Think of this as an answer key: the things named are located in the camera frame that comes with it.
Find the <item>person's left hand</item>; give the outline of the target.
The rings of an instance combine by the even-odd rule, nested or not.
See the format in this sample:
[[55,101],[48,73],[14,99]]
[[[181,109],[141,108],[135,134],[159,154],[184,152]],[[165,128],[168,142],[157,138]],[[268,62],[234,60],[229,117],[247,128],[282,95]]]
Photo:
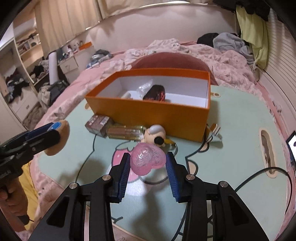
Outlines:
[[15,178],[6,184],[7,190],[1,189],[1,208],[16,216],[27,214],[28,199],[19,181]]

